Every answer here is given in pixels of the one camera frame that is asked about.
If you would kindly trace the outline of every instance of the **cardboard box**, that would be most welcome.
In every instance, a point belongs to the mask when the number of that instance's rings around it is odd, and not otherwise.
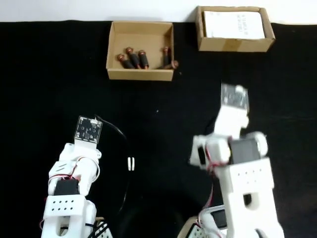
[[[173,24],[167,22],[114,21],[109,34],[106,68],[109,79],[171,81],[172,69],[156,69],[163,65],[164,46],[171,49],[174,60]],[[144,50],[149,69],[125,69],[117,60],[118,54],[132,47],[134,52]]]
[[[207,38],[204,11],[255,11],[261,14],[264,39],[228,39],[228,38]],[[275,41],[271,23],[268,19],[265,8],[242,6],[199,6],[197,7],[196,30],[199,51],[227,51],[227,52],[266,52]]]

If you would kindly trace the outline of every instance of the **paper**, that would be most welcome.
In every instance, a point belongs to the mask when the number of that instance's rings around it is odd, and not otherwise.
[[[204,11],[207,37],[233,39],[265,38],[262,18],[259,12]]]

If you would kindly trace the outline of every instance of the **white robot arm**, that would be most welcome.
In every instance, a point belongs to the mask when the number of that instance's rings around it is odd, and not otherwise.
[[[209,238],[284,238],[272,193],[266,137],[261,132],[240,136],[241,128],[248,125],[248,110],[247,90],[222,84],[214,132],[193,140],[190,164],[215,172],[224,203],[199,214],[197,227]],[[246,195],[251,198],[247,205]]]
[[[107,224],[94,227],[96,207],[86,200],[97,180],[101,152],[97,143],[102,122],[80,117],[74,144],[67,143],[49,172],[42,238],[112,238]]]

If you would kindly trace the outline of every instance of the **wire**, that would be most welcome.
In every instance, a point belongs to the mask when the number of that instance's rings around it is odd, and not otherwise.
[[[211,192],[210,192],[209,198],[208,198],[206,204],[203,206],[203,209],[209,208],[211,206],[212,197],[213,197],[213,183],[212,183],[212,186],[211,186]]]
[[[100,228],[102,228],[102,227],[103,227],[103,229],[100,230],[99,233],[96,235],[96,232],[97,232]],[[102,220],[102,221],[100,222],[100,224],[99,224],[98,226],[96,226],[96,227],[93,229],[93,231],[89,234],[89,236],[88,236],[87,238],[97,238],[97,237],[99,237],[106,229],[108,229],[108,225],[104,222],[104,220]]]
[[[118,212],[117,212],[117,215],[116,215],[116,216],[118,216],[118,215],[119,215],[119,213],[121,212],[121,210],[122,210],[122,209],[123,209],[123,207],[124,207],[125,200],[126,200],[126,198],[127,198],[127,193],[128,193],[128,190],[129,190],[130,181],[131,181],[131,179],[129,179],[129,181],[128,181],[128,183],[127,183],[127,186],[126,186],[126,188],[125,188],[124,197],[123,197],[123,200],[122,200],[122,204],[121,204],[121,206],[120,206],[120,208],[119,208],[119,210],[118,210]]]
[[[114,124],[112,124],[111,122],[102,119],[100,116],[98,116],[97,114],[95,114],[95,118],[98,120],[101,120],[103,123],[107,124],[109,127],[111,127],[112,129],[114,129],[119,135],[121,135],[123,137],[123,139],[126,141],[126,143],[128,144],[128,139],[127,136],[123,133],[122,130],[120,130],[117,126],[115,126]]]

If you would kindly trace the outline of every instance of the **black surface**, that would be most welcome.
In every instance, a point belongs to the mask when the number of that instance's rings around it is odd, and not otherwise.
[[[250,162],[261,158],[258,144],[254,138],[229,140],[229,147],[231,150],[230,162],[233,164]]]
[[[79,194],[78,180],[66,179],[57,181],[54,196]]]
[[[24,231],[40,233],[37,222],[44,210],[48,171],[64,144],[72,142],[79,115],[98,114],[130,139],[137,162],[128,205],[141,197],[159,197],[162,204],[176,204],[184,220],[197,214],[209,196],[211,178],[187,161],[193,135],[203,133],[217,114],[223,81],[249,89],[246,131],[267,135],[275,203],[286,237],[314,237],[317,27],[273,25],[277,40],[267,54],[230,54],[198,52],[195,24],[175,24],[180,66],[172,82],[109,81],[109,29],[109,22],[0,24],[7,153],[2,174],[6,179],[24,176],[19,202],[5,208],[26,218],[19,228],[30,223]],[[126,186],[123,143],[103,127],[101,176],[89,198],[98,215],[109,219],[117,213]],[[9,162],[14,167],[6,166]],[[27,186],[30,180],[36,186]],[[218,187],[213,203],[221,203]]]

